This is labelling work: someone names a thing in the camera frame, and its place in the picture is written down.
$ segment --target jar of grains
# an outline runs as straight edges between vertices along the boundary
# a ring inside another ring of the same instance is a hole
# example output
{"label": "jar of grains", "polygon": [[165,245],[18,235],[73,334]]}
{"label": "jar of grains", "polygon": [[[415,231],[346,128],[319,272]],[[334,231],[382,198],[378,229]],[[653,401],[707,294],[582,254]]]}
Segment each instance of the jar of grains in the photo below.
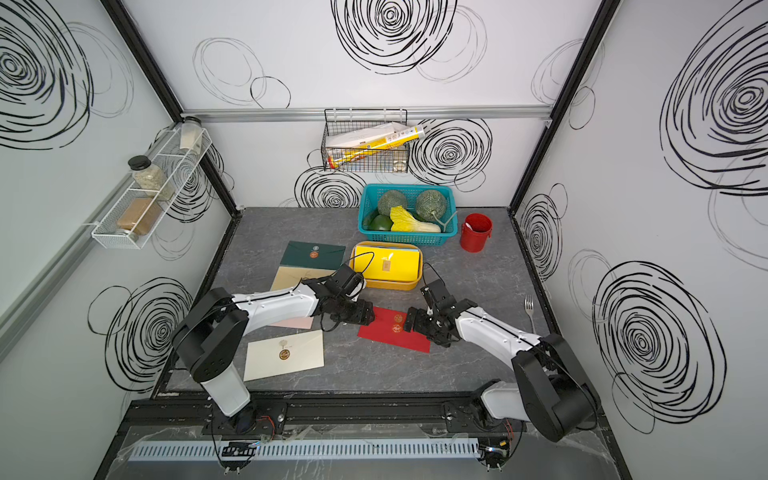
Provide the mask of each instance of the jar of grains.
{"label": "jar of grains", "polygon": [[128,161],[128,166],[131,167],[134,180],[143,190],[154,190],[147,192],[148,197],[154,197],[159,190],[160,193],[157,194],[157,199],[167,202],[174,195],[175,190],[170,185],[170,182],[163,187],[166,180],[168,180],[163,170],[153,164],[145,155],[137,155],[131,158]]}

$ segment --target melon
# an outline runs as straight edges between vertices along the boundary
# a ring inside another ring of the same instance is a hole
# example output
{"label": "melon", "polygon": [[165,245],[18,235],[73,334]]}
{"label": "melon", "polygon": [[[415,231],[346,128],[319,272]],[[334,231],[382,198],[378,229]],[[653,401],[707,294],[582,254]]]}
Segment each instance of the melon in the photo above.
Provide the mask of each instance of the melon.
{"label": "melon", "polygon": [[448,201],[437,190],[424,190],[416,198],[416,213],[428,222],[440,220],[448,209]]}
{"label": "melon", "polygon": [[379,213],[389,216],[389,211],[394,207],[408,208],[408,199],[400,190],[388,190],[379,198]]}

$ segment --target yellow tray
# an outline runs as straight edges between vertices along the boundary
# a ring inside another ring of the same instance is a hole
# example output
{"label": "yellow tray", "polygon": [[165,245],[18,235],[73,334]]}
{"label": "yellow tray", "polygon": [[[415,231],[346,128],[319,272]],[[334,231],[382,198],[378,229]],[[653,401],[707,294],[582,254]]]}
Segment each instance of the yellow tray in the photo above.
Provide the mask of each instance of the yellow tray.
{"label": "yellow tray", "polygon": [[[374,241],[366,241],[366,242],[360,242],[352,250],[352,257],[358,254],[358,247],[378,247],[378,248],[394,248],[397,250],[404,250],[404,249],[414,249],[419,252],[419,264],[418,266],[414,265],[414,267],[417,268],[416,271],[416,279],[410,280],[410,281],[392,281],[392,280],[374,280],[370,279],[366,276],[367,272],[363,272],[363,277],[366,278],[366,286],[369,286],[371,288],[383,288],[387,290],[413,290],[418,284],[419,281],[422,279],[422,274],[424,270],[424,254],[422,251],[416,246],[411,245],[409,243],[391,243],[391,242],[374,242]],[[367,266],[369,262],[369,257],[365,254],[363,254],[361,257],[352,258],[349,261],[349,266],[352,267],[355,271],[363,271]]]}

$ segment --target glass jar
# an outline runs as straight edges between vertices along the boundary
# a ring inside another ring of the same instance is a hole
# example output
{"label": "glass jar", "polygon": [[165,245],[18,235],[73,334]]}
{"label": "glass jar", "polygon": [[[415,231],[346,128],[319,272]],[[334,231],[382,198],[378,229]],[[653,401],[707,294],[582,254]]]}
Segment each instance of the glass jar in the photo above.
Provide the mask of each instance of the glass jar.
{"label": "glass jar", "polygon": [[162,213],[162,209],[151,198],[134,198],[118,220],[116,233],[126,234],[135,242],[138,237],[150,233]]}
{"label": "glass jar", "polygon": [[128,161],[128,166],[131,167],[134,180],[144,190],[153,190],[147,192],[148,197],[154,197],[157,194],[157,199],[163,202],[169,201],[174,195],[174,187],[168,182],[168,177],[165,176],[163,170],[157,165],[153,164],[145,155],[137,155]]}
{"label": "glass jar", "polygon": [[188,149],[195,155],[200,154],[200,146],[203,143],[203,124],[197,117],[184,117],[184,123],[181,124],[181,141],[179,148]]}

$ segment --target beige envelope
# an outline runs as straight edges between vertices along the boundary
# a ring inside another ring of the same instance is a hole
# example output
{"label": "beige envelope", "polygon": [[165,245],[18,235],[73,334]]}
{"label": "beige envelope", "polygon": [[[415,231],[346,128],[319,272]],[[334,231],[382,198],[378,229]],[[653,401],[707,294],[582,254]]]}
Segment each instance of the beige envelope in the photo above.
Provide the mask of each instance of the beige envelope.
{"label": "beige envelope", "polygon": [[324,365],[322,330],[279,336],[248,344],[243,380],[263,379]]}
{"label": "beige envelope", "polygon": [[[284,288],[290,288],[296,286],[301,279],[304,278],[320,278],[321,276],[329,276],[335,270],[321,270],[316,268],[305,268],[303,266],[281,266],[277,269],[277,275],[272,282],[271,290],[282,290]],[[278,323],[273,323],[272,326],[286,326],[295,329],[311,329],[312,317],[300,316],[292,319],[285,319]]]}

